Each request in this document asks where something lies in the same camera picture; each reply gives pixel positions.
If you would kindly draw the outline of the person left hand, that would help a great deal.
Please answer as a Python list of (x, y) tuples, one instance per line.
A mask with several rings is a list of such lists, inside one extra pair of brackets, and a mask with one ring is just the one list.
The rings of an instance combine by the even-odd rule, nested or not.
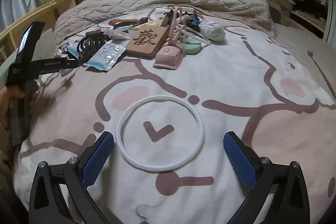
[(12, 105), (12, 98), (22, 99), (25, 93), (17, 86), (5, 86), (1, 89), (1, 126), (7, 131), (9, 129), (9, 108)]

